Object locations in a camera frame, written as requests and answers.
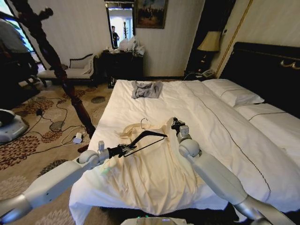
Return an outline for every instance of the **lampshade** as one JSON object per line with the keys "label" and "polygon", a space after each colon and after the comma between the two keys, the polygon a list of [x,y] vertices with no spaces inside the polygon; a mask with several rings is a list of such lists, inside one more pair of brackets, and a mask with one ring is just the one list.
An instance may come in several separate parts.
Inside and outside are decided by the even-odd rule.
{"label": "lampshade", "polygon": [[205,39],[197,49],[206,52],[218,52],[220,36],[220,31],[208,31]]}

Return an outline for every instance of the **bedside lamp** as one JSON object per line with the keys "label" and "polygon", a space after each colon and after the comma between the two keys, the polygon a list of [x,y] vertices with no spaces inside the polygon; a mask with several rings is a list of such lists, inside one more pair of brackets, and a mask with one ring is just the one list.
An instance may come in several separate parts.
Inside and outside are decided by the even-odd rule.
{"label": "bedside lamp", "polygon": [[205,39],[199,45],[197,50],[203,52],[203,57],[200,61],[200,69],[198,72],[204,72],[210,68],[211,60],[214,53],[219,51],[221,32],[220,31],[208,31]]}

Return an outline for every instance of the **upholstered bench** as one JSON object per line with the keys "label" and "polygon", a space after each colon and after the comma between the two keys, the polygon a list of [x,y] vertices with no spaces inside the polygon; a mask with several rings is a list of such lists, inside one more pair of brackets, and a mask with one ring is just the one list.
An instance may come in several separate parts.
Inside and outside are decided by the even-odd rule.
{"label": "upholstered bench", "polygon": [[[69,80],[77,81],[91,81],[95,85],[95,77],[97,74],[97,59],[94,54],[88,54],[80,59],[70,59],[69,68],[65,71]],[[37,74],[41,79],[44,86],[47,87],[46,80],[55,81],[57,77],[54,74],[54,70],[44,70]]]}

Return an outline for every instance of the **folded gray clothing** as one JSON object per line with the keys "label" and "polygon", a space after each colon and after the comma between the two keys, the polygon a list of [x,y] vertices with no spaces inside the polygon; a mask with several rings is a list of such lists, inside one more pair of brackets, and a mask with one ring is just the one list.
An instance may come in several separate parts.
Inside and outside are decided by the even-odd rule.
{"label": "folded gray clothing", "polygon": [[158,98],[163,87],[161,81],[152,83],[138,83],[137,81],[132,81],[133,91],[132,98]]}

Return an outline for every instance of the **white robot body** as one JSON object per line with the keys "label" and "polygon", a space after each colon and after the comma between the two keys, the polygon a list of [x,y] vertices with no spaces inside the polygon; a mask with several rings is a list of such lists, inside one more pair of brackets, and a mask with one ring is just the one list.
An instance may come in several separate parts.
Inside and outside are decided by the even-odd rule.
{"label": "white robot body", "polygon": [[14,116],[14,118],[6,125],[2,121],[0,121],[0,125],[2,125],[0,126],[0,143],[6,143],[19,137],[28,129],[29,126],[24,123],[21,116],[15,115],[12,111],[9,110],[2,111],[10,113]]}

